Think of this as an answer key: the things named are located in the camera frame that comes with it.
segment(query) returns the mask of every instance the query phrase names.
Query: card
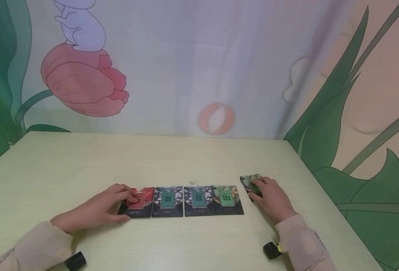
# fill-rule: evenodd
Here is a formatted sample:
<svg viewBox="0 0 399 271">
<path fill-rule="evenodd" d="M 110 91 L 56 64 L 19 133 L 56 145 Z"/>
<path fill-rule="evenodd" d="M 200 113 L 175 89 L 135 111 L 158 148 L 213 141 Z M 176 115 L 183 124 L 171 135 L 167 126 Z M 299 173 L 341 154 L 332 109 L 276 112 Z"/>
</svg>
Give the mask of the card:
<svg viewBox="0 0 399 271">
<path fill-rule="evenodd" d="M 256 180 L 258 178 L 261 178 L 260 174 L 241 176 L 240 181 L 243 183 L 243 187 L 245 188 L 246 192 L 248 192 L 248 193 L 252 192 L 252 193 L 255 193 L 255 194 L 259 195 L 260 197 L 262 197 L 263 194 L 261 193 L 258 186 L 254 185 L 254 183 L 251 183 L 251 180 Z"/>
<path fill-rule="evenodd" d="M 154 188 L 132 188 L 136 191 L 137 203 L 130 203 L 123 200 L 121 206 L 119 207 L 118 214 L 125 214 L 132 218 L 140 217 L 151 217 L 151 211 L 153 210 L 153 198 L 154 198 Z"/>
<path fill-rule="evenodd" d="M 184 187 L 185 216 L 213 216 L 214 201 L 211 186 Z"/>
<path fill-rule="evenodd" d="M 211 187 L 214 212 L 217 215 L 244 215 L 242 202 L 236 186 Z"/>
<path fill-rule="evenodd" d="M 156 187 L 152 217 L 183 216 L 183 186 Z"/>
</svg>

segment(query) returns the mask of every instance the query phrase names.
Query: finger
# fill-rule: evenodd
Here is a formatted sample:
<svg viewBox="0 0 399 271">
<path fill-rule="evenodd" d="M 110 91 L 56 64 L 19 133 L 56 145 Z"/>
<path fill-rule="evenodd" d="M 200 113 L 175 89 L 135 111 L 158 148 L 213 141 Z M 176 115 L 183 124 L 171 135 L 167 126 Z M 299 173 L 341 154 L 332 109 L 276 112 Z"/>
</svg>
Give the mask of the finger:
<svg viewBox="0 0 399 271">
<path fill-rule="evenodd" d="M 120 184 L 117 187 L 117 190 L 114 191 L 114 193 L 119 193 L 119 192 L 122 192 L 122 191 L 129 191 L 133 196 L 136 196 L 136 194 L 137 194 L 136 191 L 134 191 L 133 189 L 131 189 L 130 187 L 128 187 L 125 184 Z"/>
<path fill-rule="evenodd" d="M 108 215 L 107 221 L 109 223 L 123 223 L 127 222 L 131 219 L 131 217 L 127 215 Z"/>
<path fill-rule="evenodd" d="M 262 180 L 251 180 L 251 183 L 253 183 L 254 185 L 258 186 L 258 188 L 262 191 L 265 187 L 266 184 L 262 181 Z"/>
<path fill-rule="evenodd" d="M 260 206 L 263 206 L 264 199 L 255 193 L 248 193 L 248 196 L 255 202 L 258 203 Z"/>
<path fill-rule="evenodd" d="M 115 202 L 122 201 L 122 200 L 127 200 L 128 202 L 136 203 L 138 200 L 133 197 L 133 195 L 130 193 L 130 191 L 123 191 L 115 194 L 114 200 Z"/>
<path fill-rule="evenodd" d="M 122 191 L 129 191 L 134 196 L 136 196 L 136 194 L 137 194 L 136 191 L 134 191 L 133 189 L 131 189 L 127 185 L 119 184 L 119 183 L 116 183 L 116 184 L 112 185 L 111 187 L 106 189 L 106 191 L 108 191 L 109 193 L 119 193 L 119 192 L 122 192 Z"/>
<path fill-rule="evenodd" d="M 269 177 L 261 177 L 258 178 L 259 180 L 262 180 L 265 184 L 276 184 L 276 180 L 270 179 Z"/>
</svg>

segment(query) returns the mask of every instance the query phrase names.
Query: right hand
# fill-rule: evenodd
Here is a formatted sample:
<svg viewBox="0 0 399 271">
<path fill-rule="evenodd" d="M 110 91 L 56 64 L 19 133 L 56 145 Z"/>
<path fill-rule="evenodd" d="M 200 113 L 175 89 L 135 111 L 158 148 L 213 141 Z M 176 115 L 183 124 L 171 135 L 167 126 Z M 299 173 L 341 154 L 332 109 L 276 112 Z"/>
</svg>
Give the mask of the right hand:
<svg viewBox="0 0 399 271">
<path fill-rule="evenodd" d="M 269 177 L 261 177 L 258 180 L 251 180 L 251 182 L 259 187 L 263 197 L 254 193 L 248 193 L 249 197 L 278 223 L 286 220 L 288 217 L 297 215 L 293 206 L 291 206 L 287 194 L 285 194 L 275 180 L 271 180 Z"/>
</svg>

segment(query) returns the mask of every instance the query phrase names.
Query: dark card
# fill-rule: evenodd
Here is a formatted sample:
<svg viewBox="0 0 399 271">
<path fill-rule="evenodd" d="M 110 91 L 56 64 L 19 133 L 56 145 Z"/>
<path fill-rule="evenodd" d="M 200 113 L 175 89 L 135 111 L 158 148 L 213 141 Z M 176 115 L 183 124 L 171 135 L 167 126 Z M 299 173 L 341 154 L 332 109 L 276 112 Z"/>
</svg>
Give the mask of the dark card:
<svg viewBox="0 0 399 271">
<path fill-rule="evenodd" d="M 156 187 L 152 217 L 183 216 L 183 186 Z"/>
<path fill-rule="evenodd" d="M 236 186 L 212 186 L 214 210 L 217 215 L 244 215 Z"/>
<path fill-rule="evenodd" d="M 136 199 L 137 203 L 130 203 L 123 200 L 119 207 L 118 214 L 125 214 L 132 218 L 140 217 L 151 217 L 151 211 L 153 210 L 153 197 L 154 188 L 132 188 L 137 192 Z"/>
<path fill-rule="evenodd" d="M 252 192 L 252 193 L 255 193 L 255 194 L 259 195 L 260 197 L 262 197 L 263 194 L 261 193 L 258 186 L 251 183 L 251 180 L 256 180 L 258 178 L 261 178 L 260 174 L 241 176 L 240 181 L 243 183 L 243 187 L 245 188 L 246 192 L 248 192 L 248 193 Z"/>
<path fill-rule="evenodd" d="M 185 186 L 185 216 L 213 216 L 214 201 L 211 186 Z"/>
</svg>

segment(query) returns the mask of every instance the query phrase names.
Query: wall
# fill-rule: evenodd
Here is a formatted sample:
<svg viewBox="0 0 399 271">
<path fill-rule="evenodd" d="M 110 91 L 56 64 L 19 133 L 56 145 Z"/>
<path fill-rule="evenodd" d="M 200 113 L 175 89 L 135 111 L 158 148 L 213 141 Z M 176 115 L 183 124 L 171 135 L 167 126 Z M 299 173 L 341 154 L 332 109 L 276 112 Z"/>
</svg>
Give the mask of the wall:
<svg viewBox="0 0 399 271">
<path fill-rule="evenodd" d="M 347 5 L 0 0 L 0 156 L 28 131 L 276 138 Z"/>
<path fill-rule="evenodd" d="M 399 270 L 399 1 L 357 1 L 300 98 L 285 139 L 381 267 Z"/>
</svg>

